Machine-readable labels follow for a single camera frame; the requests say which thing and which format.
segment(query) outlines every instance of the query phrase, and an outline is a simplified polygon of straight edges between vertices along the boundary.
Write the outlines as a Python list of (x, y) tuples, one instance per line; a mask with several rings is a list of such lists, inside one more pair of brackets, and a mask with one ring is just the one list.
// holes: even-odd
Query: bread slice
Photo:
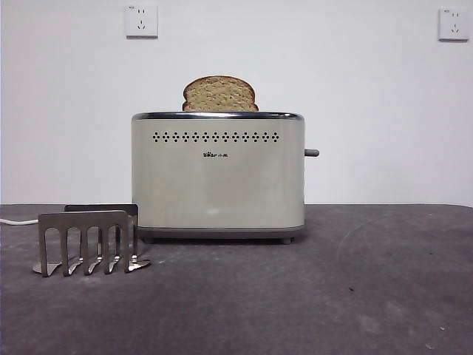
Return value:
[(231, 76), (206, 76), (184, 89), (183, 111), (258, 111), (254, 90)]

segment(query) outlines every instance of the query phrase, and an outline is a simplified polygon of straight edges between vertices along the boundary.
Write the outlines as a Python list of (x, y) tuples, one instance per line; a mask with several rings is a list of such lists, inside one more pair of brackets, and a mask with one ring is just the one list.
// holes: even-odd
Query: metal rim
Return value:
[(304, 118), (296, 113), (286, 112), (143, 112), (133, 116), (133, 121), (139, 120), (193, 120), (193, 119), (272, 119), (272, 120), (296, 120), (303, 121)]

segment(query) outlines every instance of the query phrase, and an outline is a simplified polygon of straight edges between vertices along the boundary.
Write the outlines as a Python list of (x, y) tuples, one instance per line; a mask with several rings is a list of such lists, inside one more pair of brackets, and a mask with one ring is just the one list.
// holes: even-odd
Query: white cable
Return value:
[(36, 224), (38, 220), (4, 220), (0, 218), (0, 223), (7, 224), (9, 226), (26, 226), (28, 224)]

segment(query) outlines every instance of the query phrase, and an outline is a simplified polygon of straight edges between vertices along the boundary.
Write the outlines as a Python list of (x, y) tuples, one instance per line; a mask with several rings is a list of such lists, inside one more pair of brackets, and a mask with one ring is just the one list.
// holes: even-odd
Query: brand logo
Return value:
[(204, 158), (228, 158), (227, 153), (212, 153), (212, 152), (206, 152), (202, 153)]

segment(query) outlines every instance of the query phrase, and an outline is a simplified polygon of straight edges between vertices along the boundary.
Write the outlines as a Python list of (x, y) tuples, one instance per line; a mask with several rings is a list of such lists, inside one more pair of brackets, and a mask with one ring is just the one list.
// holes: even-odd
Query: wall outlet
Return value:
[(440, 9), (438, 11), (438, 39), (440, 41), (468, 41), (469, 31), (467, 9)]
[(157, 38), (157, 6), (125, 7), (125, 34), (127, 38)]

